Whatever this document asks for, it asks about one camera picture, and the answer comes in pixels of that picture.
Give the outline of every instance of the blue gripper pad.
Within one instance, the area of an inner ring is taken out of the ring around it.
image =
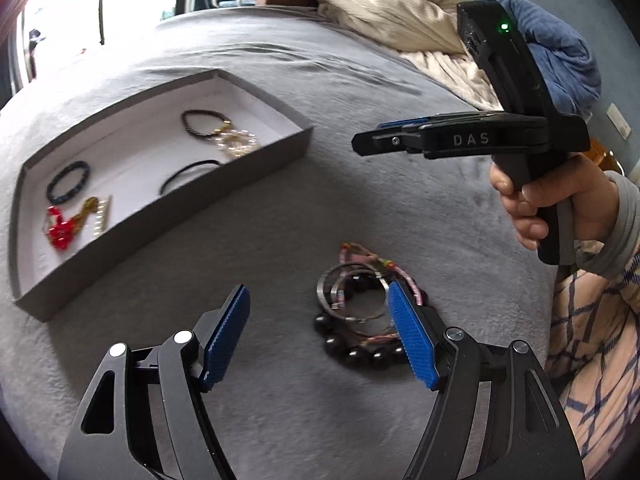
[[[223,314],[209,343],[205,347],[204,366],[200,382],[208,392],[225,378],[236,345],[251,311],[249,290],[242,286]]]
[[[386,305],[396,324],[414,375],[426,384],[435,386],[439,375],[435,367],[435,352],[427,333],[415,315],[414,308],[398,282],[389,285]]]

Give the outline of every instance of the gray blanket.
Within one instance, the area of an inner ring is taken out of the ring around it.
[[[316,123],[308,155],[137,252],[48,323],[12,304],[3,267],[2,410],[53,477],[109,345],[159,344],[243,282],[252,315],[225,381],[206,397],[238,478],[401,478],[434,395],[408,367],[357,372],[322,351],[311,327],[314,285],[337,261],[340,242],[359,241],[399,262],[446,322],[483,342],[524,338],[541,359],[555,269],[514,241],[487,158],[428,162],[351,151],[352,134],[377,123],[470,109],[393,54],[308,12],[267,8],[197,12],[143,41],[86,54],[21,91],[0,115],[0,260],[27,156],[113,102],[214,67]],[[481,427],[466,473],[478,460]]]

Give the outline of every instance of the finger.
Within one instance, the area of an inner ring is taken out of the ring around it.
[[[572,156],[562,166],[522,186],[525,199],[538,207],[548,207],[571,195],[590,189],[602,176],[600,168],[582,154]]]
[[[514,218],[513,226],[522,237],[530,240],[542,240],[549,234],[549,227],[540,218]]]
[[[514,193],[509,196],[501,195],[500,200],[504,210],[512,217],[535,216],[538,212],[537,207],[524,200],[522,193]]]
[[[491,165],[489,170],[489,181],[501,194],[510,195],[513,194],[513,182],[511,179],[495,164]]]
[[[529,251],[535,251],[538,248],[538,242],[535,240],[530,240],[529,238],[523,237],[519,232],[516,231],[516,239],[520,242],[520,245]]]

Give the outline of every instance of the metal bangle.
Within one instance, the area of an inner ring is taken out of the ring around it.
[[[369,264],[364,264],[364,263],[360,263],[360,262],[345,262],[343,264],[338,264],[338,265],[333,266],[330,269],[326,270],[320,276],[320,278],[318,279],[318,284],[316,285],[316,294],[318,295],[318,301],[319,301],[320,305],[322,306],[322,309],[329,316],[335,317],[335,319],[339,319],[341,321],[350,322],[350,323],[364,323],[366,321],[370,321],[370,320],[373,320],[373,319],[379,319],[380,317],[383,317],[386,314],[386,307],[385,307],[384,310],[382,310],[380,313],[376,314],[375,316],[367,316],[367,317],[341,316],[340,314],[338,314],[336,312],[335,303],[333,305],[331,305],[326,300],[326,297],[324,295],[324,283],[326,282],[327,277],[330,274],[332,274],[333,272],[335,272],[336,270],[344,269],[346,267],[361,267],[362,269],[370,270],[370,272],[372,272],[375,275],[375,277],[382,284],[382,287],[385,289],[385,294],[388,292],[389,284],[386,282],[386,280],[385,280],[384,276],[382,275],[382,273],[379,272],[379,270],[377,270],[375,267],[373,267],[373,266],[371,266]]]
[[[82,175],[78,183],[75,186],[73,186],[69,191],[67,191],[62,195],[58,195],[58,196],[53,195],[53,189],[60,182],[60,180],[62,180],[69,173],[75,170],[82,170]],[[47,200],[49,200],[49,202],[52,205],[60,205],[65,202],[68,202],[73,197],[75,197],[80,192],[80,190],[84,187],[84,185],[86,184],[86,181],[89,179],[90,174],[91,174],[91,169],[89,168],[89,165],[84,160],[76,160],[75,162],[72,162],[66,168],[60,171],[55,177],[53,177],[53,179],[51,179],[51,182],[47,184],[47,190],[45,192]]]
[[[340,286],[344,285],[344,283],[346,282],[346,280],[348,280],[351,276],[358,276],[360,274],[368,274],[369,276],[375,276],[380,283],[382,284],[382,288],[385,291],[385,304],[383,307],[383,311],[382,311],[382,315],[381,316],[377,316],[377,317],[371,317],[369,318],[371,319],[377,319],[380,317],[383,317],[387,312],[387,308],[386,308],[386,296],[388,295],[389,292],[389,287],[388,287],[388,283],[386,282],[385,278],[379,279],[376,276],[376,273],[373,270],[370,269],[353,269],[350,270],[349,272],[345,272],[344,274],[340,275],[338,277],[338,279],[335,281],[334,286],[332,286],[331,288],[331,299],[334,302],[334,304],[337,302],[338,300],[338,290],[340,290]],[[371,333],[371,332],[364,332],[364,330],[358,330],[355,329],[353,326],[348,326],[347,325],[347,329],[350,332],[353,332],[355,335],[359,336],[359,337],[364,337],[366,339],[372,338],[372,337],[378,337],[378,336],[398,336],[398,333],[394,332],[394,326],[393,323],[391,321],[391,317],[389,317],[389,322],[386,325],[386,328],[380,332],[375,332],[375,333]]]

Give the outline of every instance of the silver pivot screw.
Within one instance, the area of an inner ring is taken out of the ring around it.
[[[526,344],[524,341],[514,341],[513,342],[513,349],[518,354],[526,354],[529,351],[529,345]]]
[[[174,335],[174,341],[178,343],[178,345],[182,343],[186,343],[191,341],[193,337],[193,332],[191,330],[180,330],[180,332],[176,332]]]
[[[127,345],[125,345],[124,343],[116,343],[114,345],[111,345],[111,348],[109,348],[109,355],[111,357],[120,357],[126,351]]]
[[[452,326],[451,328],[447,328],[447,337],[452,341],[461,341],[464,338],[464,336],[465,336],[464,331],[460,330],[455,326]]]

